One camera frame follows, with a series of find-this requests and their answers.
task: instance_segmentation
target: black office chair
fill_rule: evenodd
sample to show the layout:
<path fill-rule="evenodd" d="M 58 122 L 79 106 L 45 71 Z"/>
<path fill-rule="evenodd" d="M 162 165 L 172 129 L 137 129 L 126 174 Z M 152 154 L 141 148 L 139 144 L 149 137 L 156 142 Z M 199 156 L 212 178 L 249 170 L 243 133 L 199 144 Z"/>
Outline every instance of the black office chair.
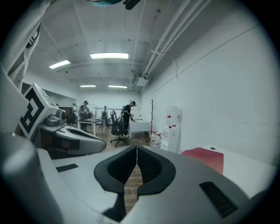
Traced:
<path fill-rule="evenodd" d="M 112 130 L 111 133 L 113 135 L 118 135 L 119 137 L 117 139 L 111 140 L 111 143 L 113 141 L 117 141 L 115 147 L 117 147 L 117 144 L 119 142 L 124 142 L 127 144 L 127 138 L 122 139 L 121 136 L 123 135 L 127 135 L 128 130 L 125 128 L 126 123 L 124 122 L 118 122 L 117 116 L 116 116 L 116 112 L 113 110 L 111 113 L 111 118 L 112 118 Z"/>

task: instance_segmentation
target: desk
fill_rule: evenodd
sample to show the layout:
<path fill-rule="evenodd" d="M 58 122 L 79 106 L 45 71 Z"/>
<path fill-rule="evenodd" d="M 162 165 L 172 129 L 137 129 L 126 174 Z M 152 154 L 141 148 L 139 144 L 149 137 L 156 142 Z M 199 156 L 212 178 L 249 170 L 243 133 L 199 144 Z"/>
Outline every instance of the desk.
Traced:
<path fill-rule="evenodd" d="M 85 123 L 85 124 L 91 124 L 91 131 L 93 132 L 93 135 L 96 136 L 96 131 L 95 131 L 95 124 L 102 122 L 103 121 L 103 133 L 105 133 L 105 122 L 104 119 L 99 119 L 97 120 L 95 115 L 93 115 L 90 119 L 86 119 L 86 120 L 77 120 L 78 122 L 78 129 L 81 129 L 81 125 L 80 123 Z"/>
<path fill-rule="evenodd" d="M 150 132 L 151 131 L 151 122 L 137 120 L 136 122 L 129 122 L 129 139 L 131 139 L 131 133 L 133 132 Z"/>
<path fill-rule="evenodd" d="M 202 148 L 212 152 L 222 153 L 224 155 L 223 175 L 238 185 L 249 198 L 252 198 L 255 194 L 267 189 L 276 175 L 277 168 L 274 166 L 213 145 L 206 145 Z M 188 150 L 181 154 L 188 155 Z M 195 158 L 202 159 L 201 156 L 203 155 L 200 153 Z"/>

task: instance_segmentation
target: black vent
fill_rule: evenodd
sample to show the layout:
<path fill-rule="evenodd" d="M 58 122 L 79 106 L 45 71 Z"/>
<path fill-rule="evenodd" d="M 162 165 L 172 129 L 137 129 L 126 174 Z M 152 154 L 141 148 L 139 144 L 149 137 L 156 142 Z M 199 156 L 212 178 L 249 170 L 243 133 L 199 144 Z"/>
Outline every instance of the black vent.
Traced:
<path fill-rule="evenodd" d="M 176 175 L 175 166 L 170 160 L 143 146 L 138 146 L 137 163 L 143 180 L 143 185 L 137 189 L 137 196 L 162 192 Z"/>
<path fill-rule="evenodd" d="M 223 218 L 237 210 L 237 207 L 213 182 L 204 182 L 200 187 Z"/>
<path fill-rule="evenodd" d="M 155 179 L 162 171 L 160 161 L 143 150 L 138 150 L 138 165 L 143 184 Z"/>

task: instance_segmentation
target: ceiling light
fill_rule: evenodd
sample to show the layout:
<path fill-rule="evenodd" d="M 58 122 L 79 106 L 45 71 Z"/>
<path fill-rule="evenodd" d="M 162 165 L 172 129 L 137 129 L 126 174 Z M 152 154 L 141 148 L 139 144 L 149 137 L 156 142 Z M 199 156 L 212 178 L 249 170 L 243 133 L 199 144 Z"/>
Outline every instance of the ceiling light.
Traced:
<path fill-rule="evenodd" d="M 80 86 L 80 87 L 96 87 L 95 85 L 83 85 L 83 86 Z"/>
<path fill-rule="evenodd" d="M 91 54 L 92 59 L 96 58 L 123 58 L 128 59 L 127 53 L 99 53 L 99 54 Z"/>
<path fill-rule="evenodd" d="M 58 63 L 56 63 L 56 64 L 54 64 L 54 65 L 51 65 L 50 68 L 51 68 L 51 69 L 54 69 L 54 68 L 57 68 L 57 67 L 59 67 L 59 66 L 67 65 L 67 64 L 70 64 L 70 61 L 65 60 L 65 61 L 62 61 L 62 62 L 58 62 Z"/>
<path fill-rule="evenodd" d="M 109 87 L 113 87 L 113 88 L 124 88 L 124 89 L 127 88 L 127 86 L 109 86 Z"/>

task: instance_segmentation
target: person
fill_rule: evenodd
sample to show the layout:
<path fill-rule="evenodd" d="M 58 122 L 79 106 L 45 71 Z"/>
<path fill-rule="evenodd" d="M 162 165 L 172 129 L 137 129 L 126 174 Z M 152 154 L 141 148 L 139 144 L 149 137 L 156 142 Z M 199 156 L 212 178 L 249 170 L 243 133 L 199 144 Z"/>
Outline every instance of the person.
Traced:
<path fill-rule="evenodd" d="M 107 106 L 104 106 L 104 110 L 102 110 L 101 112 L 101 117 L 104 118 L 105 120 L 105 128 L 107 128 L 107 124 L 108 124 L 108 111 L 107 111 Z"/>
<path fill-rule="evenodd" d="M 88 102 L 85 100 L 83 105 L 80 107 L 78 111 L 78 115 L 80 116 L 81 120 L 86 120 L 88 118 L 88 113 L 89 113 L 89 108 L 88 108 Z M 87 124 L 81 123 L 80 128 L 84 130 L 85 132 L 87 131 Z"/>
<path fill-rule="evenodd" d="M 136 106 L 136 102 L 132 101 L 130 104 L 124 107 L 123 122 L 125 123 L 124 128 L 127 130 L 128 130 L 128 124 L 130 122 L 130 119 L 132 119 L 132 114 L 130 113 L 130 109 L 134 106 Z"/>
<path fill-rule="evenodd" d="M 71 115 L 71 125 L 74 125 L 75 124 L 75 121 L 76 121 L 76 114 L 75 112 L 77 111 L 77 107 L 76 107 L 76 104 L 73 103 L 73 105 L 71 106 L 71 109 L 70 109 L 70 115 Z"/>

